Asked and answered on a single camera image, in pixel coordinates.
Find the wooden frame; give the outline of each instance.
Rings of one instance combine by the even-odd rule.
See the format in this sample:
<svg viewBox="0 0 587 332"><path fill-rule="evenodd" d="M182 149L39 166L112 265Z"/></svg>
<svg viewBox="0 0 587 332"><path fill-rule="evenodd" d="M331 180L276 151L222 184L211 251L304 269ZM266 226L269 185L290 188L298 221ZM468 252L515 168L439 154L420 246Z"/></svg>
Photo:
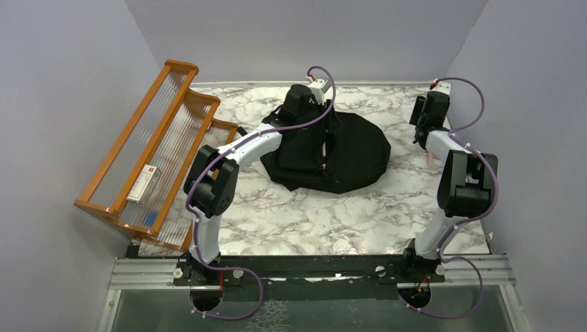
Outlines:
<svg viewBox="0 0 587 332"><path fill-rule="evenodd" d="M220 127L229 130L226 142L231 142L236 133L236 124L218 121L213 118L214 113L220 104L220 100L218 98L211 95L197 93L190 89L190 84L192 83L193 78L198 74L198 71L199 69L197 66L188 62L180 62L176 60L168 60L165 62L165 66L153 82L153 85L151 85L149 91L135 110L134 114L129 119L129 122L122 130L119 137L116 139L114 145L100 164L98 170L95 172L92 179L85 187L83 193L81 193L80 197L75 200L74 204L76 206L133 239L156 237L158 235L161 226L165 221L165 217L171 208L171 204L175 198L175 195L177 194L177 190L181 186L183 177L189 170L191 160L194 158L201 141L206 135L207 130L210 127ZM185 80L180 82L176 75L171 75L177 73L185 75ZM124 182L122 190L117 194L114 203L112 203L112 206L103 206L101 204L92 203L92 196L96 193L96 190L102 183L102 180L108 174L108 171L110 170L116 158L119 157L120 151L125 146L125 143L128 141L129 137L132 135L139 120L145 115L145 111L159 91L159 88L162 87L167 77L171 77L173 79L173 84L175 84L175 86L178 88L177 93L172 96L172 101L169 103L167 111L164 113L159 125L157 125L156 129L152 132L152 135L150 136L143 153L135 162L130 175ZM208 107L207 113L198 109L198 107L201 105ZM148 164L153 158L163 138L168 132L178 110L182 106L184 106L185 109L194 118L201 118L202 124L198 129L195 139L189 145L190 147L187 153L187 158L182 162L178 174L174 174L174 180L171 184L170 192L165 194L165 200L158 212L157 218L155 219L151 228L139 227L137 225L132 225L128 222L120 220L120 216L127 205L126 197L128 196L130 189L136 182L136 179L140 174L143 166Z"/></svg>

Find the small box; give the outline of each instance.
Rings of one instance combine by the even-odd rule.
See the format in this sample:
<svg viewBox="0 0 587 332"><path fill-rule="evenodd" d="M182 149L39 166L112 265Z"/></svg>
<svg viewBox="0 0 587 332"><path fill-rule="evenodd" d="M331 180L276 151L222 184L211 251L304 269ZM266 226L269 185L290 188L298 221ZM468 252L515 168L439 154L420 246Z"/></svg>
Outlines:
<svg viewBox="0 0 587 332"><path fill-rule="evenodd" d="M145 165L138 178L136 178L132 189L130 189L127 201L136 202L141 205L145 204L149 200L149 197L151 197L151 193L155 189L160 174L161 171L158 167Z"/></svg>

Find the black cloth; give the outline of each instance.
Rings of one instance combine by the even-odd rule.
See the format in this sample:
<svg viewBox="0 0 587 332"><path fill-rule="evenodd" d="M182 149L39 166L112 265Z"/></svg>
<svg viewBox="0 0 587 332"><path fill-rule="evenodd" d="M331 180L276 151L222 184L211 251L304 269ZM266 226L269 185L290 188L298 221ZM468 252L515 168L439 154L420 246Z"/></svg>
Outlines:
<svg viewBox="0 0 587 332"><path fill-rule="evenodd" d="M316 107L296 122L317 118L321 111ZM282 134L279 148L261 162L271 180L290 191L305 187L342 194L373 184L387 170L389 142L378 126L355 113L331 110L312 126Z"/></svg>

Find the gray wall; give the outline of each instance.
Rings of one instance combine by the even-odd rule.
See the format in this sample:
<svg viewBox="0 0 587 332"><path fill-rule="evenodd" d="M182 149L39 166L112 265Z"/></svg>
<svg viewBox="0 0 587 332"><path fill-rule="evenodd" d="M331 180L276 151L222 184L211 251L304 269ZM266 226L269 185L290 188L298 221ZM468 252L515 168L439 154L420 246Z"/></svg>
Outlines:
<svg viewBox="0 0 587 332"><path fill-rule="evenodd" d="M0 330L94 331L128 239L73 206L159 66L123 0L0 5Z"/></svg>
<svg viewBox="0 0 587 332"><path fill-rule="evenodd" d="M155 59L197 64L198 82L446 74L486 0L126 0Z"/></svg>
<svg viewBox="0 0 587 332"><path fill-rule="evenodd" d="M486 220L507 252L533 331L585 331L587 2L489 0L449 75L477 82L487 112L463 133L499 157L501 197ZM474 91L453 89L451 120Z"/></svg>

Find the marble tabletop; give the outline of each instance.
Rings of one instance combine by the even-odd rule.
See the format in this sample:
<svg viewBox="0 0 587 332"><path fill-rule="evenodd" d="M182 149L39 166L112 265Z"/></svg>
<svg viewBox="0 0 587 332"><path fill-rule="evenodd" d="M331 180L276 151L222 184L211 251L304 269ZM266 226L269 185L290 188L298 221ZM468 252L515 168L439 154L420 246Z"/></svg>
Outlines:
<svg viewBox="0 0 587 332"><path fill-rule="evenodd" d="M197 88L222 103L215 117L255 128L283 102L289 87ZM375 184L346 194L272 183L257 161L239 175L219 235L224 255L397 254L432 219L442 166L414 145L408 124L426 87L337 88L335 109L355 112L379 126L391 144L387 172ZM488 253L480 223L464 227L446 253ZM139 255L178 255L142 243Z"/></svg>

